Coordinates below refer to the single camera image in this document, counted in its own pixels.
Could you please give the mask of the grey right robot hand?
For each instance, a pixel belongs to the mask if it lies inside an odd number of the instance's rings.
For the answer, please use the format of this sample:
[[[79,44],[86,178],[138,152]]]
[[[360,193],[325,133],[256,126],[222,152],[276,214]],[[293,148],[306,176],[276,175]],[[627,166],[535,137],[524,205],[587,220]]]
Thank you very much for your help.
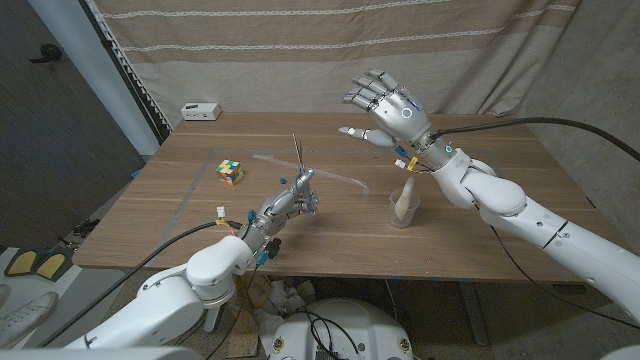
[[[352,138],[365,140],[377,147],[393,148],[397,141],[412,147],[433,170],[445,166],[454,151],[430,140],[431,122],[423,104],[389,73],[371,69],[364,76],[352,79],[356,88],[343,98],[344,103],[358,106],[372,116],[376,129],[341,127],[338,131]]]

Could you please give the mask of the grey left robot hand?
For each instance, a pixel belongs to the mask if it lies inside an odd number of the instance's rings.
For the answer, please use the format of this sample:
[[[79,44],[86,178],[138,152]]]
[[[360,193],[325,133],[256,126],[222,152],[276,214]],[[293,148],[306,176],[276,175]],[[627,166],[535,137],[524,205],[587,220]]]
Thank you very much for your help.
[[[300,170],[289,189],[267,197],[256,215],[241,227],[237,237],[254,254],[279,233],[288,220],[302,214],[316,214],[318,199],[310,188],[313,176],[314,170],[311,168]]]

